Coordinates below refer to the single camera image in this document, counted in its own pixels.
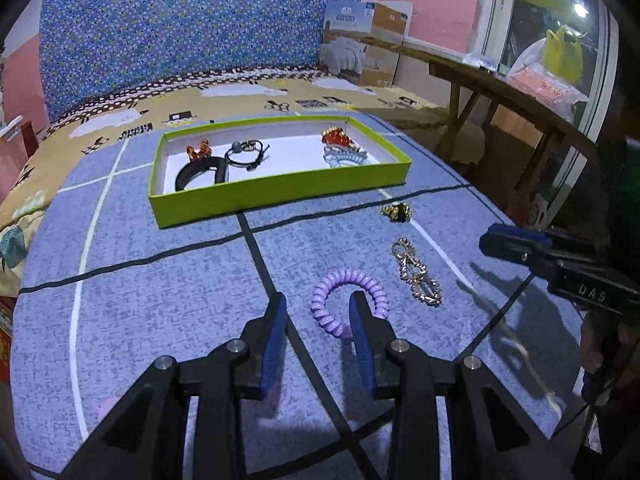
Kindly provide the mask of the operator right hand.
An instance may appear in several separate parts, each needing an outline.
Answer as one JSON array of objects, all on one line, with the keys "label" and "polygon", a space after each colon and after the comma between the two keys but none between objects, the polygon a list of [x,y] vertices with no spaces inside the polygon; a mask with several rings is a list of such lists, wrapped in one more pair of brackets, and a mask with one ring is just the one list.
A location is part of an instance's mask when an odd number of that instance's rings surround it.
[{"label": "operator right hand", "polygon": [[579,355],[585,371],[582,396],[595,398],[606,388],[624,388],[639,379],[639,323],[580,306]]}]

